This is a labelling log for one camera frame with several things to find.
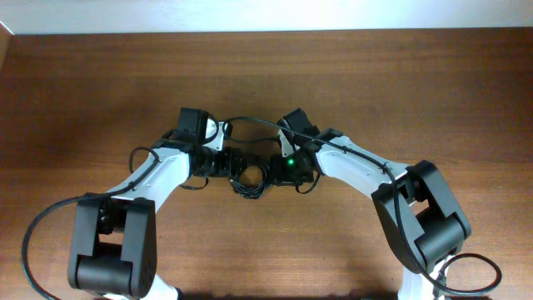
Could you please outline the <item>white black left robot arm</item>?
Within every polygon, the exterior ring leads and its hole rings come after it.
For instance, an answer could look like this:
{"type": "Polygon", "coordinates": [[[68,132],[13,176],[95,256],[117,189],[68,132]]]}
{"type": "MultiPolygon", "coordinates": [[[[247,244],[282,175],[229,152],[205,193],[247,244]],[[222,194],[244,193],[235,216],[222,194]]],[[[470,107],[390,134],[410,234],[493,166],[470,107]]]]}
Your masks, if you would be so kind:
{"type": "Polygon", "coordinates": [[[147,160],[105,193],[77,201],[67,280],[107,299],[181,299],[157,274],[157,211],[192,176],[237,180],[259,157],[225,147],[229,122],[184,107],[147,160]]]}

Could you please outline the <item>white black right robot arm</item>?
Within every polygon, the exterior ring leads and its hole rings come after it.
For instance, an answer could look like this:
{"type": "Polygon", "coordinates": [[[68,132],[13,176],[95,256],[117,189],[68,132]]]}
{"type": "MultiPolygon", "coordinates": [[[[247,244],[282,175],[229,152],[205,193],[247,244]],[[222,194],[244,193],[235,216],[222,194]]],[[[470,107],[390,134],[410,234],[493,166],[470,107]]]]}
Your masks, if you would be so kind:
{"type": "Polygon", "coordinates": [[[442,299],[446,269],[471,225],[438,168],[427,160],[393,162],[335,129],[320,131],[297,109],[277,122],[283,180],[338,179],[370,198],[386,240],[403,266],[399,299],[442,299]]]}

